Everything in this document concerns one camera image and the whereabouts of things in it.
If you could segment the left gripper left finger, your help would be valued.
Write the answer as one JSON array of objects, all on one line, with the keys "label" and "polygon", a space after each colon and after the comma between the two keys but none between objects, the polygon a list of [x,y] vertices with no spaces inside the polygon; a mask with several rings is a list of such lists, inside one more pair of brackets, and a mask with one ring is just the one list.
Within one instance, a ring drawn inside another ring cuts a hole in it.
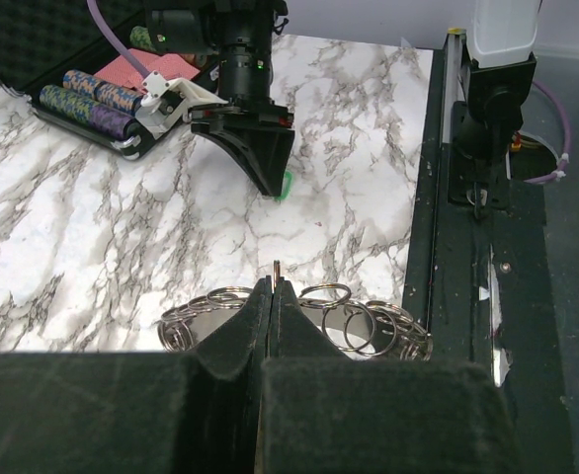
[{"label": "left gripper left finger", "polygon": [[0,354],[0,473],[250,473],[272,285],[176,353]]}]

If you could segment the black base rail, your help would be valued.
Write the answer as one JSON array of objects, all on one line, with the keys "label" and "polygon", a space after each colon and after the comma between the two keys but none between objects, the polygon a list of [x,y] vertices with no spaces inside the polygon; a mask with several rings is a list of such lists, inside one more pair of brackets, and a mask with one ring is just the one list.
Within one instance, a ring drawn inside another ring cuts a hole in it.
[{"label": "black base rail", "polygon": [[476,217],[455,172],[465,116],[464,36],[434,52],[404,307],[434,340],[433,359],[485,368],[504,395],[528,473],[575,469],[568,399],[544,242],[541,187],[506,181]]}]

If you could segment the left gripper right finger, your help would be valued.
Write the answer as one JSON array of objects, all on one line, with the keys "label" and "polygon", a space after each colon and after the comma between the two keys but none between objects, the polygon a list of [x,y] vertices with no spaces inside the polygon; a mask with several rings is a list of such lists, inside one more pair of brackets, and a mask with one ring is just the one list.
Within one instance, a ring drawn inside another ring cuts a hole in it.
[{"label": "left gripper right finger", "polygon": [[271,356],[263,365],[266,473],[519,473],[506,404],[462,361]]}]

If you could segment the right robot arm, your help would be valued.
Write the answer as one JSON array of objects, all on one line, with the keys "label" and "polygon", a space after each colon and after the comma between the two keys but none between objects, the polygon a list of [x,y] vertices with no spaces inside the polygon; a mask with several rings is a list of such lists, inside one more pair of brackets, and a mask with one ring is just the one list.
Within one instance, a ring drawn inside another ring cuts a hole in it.
[{"label": "right robot arm", "polygon": [[[289,21],[284,1],[147,1],[146,26],[160,53],[215,56],[218,96],[189,112],[193,133],[228,153],[258,191],[277,198],[293,146],[293,115],[270,97],[272,38]],[[537,1],[479,1],[461,60],[465,116],[453,139],[456,185],[476,218],[502,208],[500,169],[523,125],[537,60]]]}]

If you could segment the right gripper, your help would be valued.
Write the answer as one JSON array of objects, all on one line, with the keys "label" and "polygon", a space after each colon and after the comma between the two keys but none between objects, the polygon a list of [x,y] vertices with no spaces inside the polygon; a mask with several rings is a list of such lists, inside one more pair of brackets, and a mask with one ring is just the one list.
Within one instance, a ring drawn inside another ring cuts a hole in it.
[{"label": "right gripper", "polygon": [[226,152],[261,195],[279,198],[293,147],[293,114],[270,97],[269,43],[229,43],[203,52],[218,73],[217,97],[189,112],[191,132]]}]

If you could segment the green tagged key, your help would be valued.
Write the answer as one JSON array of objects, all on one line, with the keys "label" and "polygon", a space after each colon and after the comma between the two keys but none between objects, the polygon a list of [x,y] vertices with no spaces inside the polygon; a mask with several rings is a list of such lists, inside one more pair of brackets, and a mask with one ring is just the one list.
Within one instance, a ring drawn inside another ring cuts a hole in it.
[{"label": "green tagged key", "polygon": [[281,202],[288,198],[293,183],[293,173],[290,171],[284,172],[281,193],[275,198],[275,201]]}]

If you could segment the black poker chip case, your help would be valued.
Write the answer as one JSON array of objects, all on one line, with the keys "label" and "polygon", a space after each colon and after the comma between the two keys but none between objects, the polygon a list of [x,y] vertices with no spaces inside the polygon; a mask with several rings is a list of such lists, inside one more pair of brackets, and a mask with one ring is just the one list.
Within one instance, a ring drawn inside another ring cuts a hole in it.
[{"label": "black poker chip case", "polygon": [[0,1],[0,84],[36,116],[129,161],[162,137],[135,119],[143,79],[158,71],[216,94],[218,73],[153,50],[141,1]]}]

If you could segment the metal key ring disc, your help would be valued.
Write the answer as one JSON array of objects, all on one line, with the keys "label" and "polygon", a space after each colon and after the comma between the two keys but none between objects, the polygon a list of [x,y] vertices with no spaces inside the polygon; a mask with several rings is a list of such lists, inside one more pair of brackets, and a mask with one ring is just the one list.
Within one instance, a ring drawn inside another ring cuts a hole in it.
[{"label": "metal key ring disc", "polygon": [[[380,300],[360,301],[340,282],[322,282],[295,292],[274,262],[269,316],[270,350],[280,355],[338,351],[354,360],[431,358],[432,335],[402,307]],[[189,351],[229,321],[254,309],[254,290],[225,286],[166,310],[157,335],[168,352]]]}]

